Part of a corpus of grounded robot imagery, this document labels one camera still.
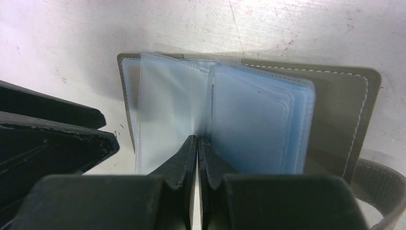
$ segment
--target white surface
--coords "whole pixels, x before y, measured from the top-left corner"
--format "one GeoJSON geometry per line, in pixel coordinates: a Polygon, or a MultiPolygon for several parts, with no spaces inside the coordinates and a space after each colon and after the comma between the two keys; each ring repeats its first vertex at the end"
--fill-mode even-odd
{"type": "Polygon", "coordinates": [[[361,155],[406,174],[405,12],[402,0],[3,0],[0,80],[100,109],[121,150],[91,173],[133,173],[118,53],[372,67],[383,88],[361,155]]]}

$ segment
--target strap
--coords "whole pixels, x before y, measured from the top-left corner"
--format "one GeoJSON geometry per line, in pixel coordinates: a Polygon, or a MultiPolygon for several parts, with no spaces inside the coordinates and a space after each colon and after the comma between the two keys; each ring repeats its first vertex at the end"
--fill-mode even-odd
{"type": "Polygon", "coordinates": [[[375,207],[383,219],[373,230],[393,230],[406,208],[406,178],[379,163],[359,159],[351,188],[355,196],[375,207]]]}

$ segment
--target black object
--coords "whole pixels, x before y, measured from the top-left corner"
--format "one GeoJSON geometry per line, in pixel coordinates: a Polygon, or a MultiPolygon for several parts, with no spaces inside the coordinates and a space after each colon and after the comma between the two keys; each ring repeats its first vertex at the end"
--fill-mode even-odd
{"type": "Polygon", "coordinates": [[[0,81],[0,226],[42,177],[83,173],[119,149],[96,109],[0,81]]]}
{"type": "Polygon", "coordinates": [[[199,141],[203,230],[366,230],[345,182],[336,177],[244,175],[199,141]]]}
{"type": "Polygon", "coordinates": [[[106,125],[99,110],[0,81],[0,111],[98,129],[106,125]]]}
{"type": "Polygon", "coordinates": [[[37,183],[13,230],[191,229],[197,138],[147,176],[49,176],[37,183]]]}
{"type": "Polygon", "coordinates": [[[342,179],[238,174],[195,136],[147,176],[41,180],[12,229],[190,230],[196,150],[204,230],[367,229],[342,179]]]}

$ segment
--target card holder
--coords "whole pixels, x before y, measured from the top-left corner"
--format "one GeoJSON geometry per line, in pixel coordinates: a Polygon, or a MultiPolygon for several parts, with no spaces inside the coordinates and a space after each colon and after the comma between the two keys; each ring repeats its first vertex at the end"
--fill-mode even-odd
{"type": "Polygon", "coordinates": [[[189,135],[200,136],[208,71],[177,59],[141,54],[135,136],[136,170],[148,174],[167,161],[189,135]]]}
{"type": "Polygon", "coordinates": [[[216,65],[212,143],[242,172],[302,173],[314,102],[309,80],[216,65]]]}
{"type": "Polygon", "coordinates": [[[137,114],[130,113],[138,173],[169,159],[188,135],[211,138],[242,172],[303,172],[315,97],[310,81],[148,52],[124,61],[123,73],[139,64],[137,114]]]}

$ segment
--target table surface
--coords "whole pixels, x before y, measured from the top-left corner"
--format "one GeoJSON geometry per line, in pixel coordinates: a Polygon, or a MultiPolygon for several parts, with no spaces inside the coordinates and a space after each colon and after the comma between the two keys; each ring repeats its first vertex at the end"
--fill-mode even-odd
{"type": "Polygon", "coordinates": [[[149,50],[374,68],[383,81],[361,157],[406,174],[406,1],[16,0],[0,9],[0,80],[95,107],[102,130],[116,132],[120,151],[89,173],[135,171],[116,56],[149,50]]]}

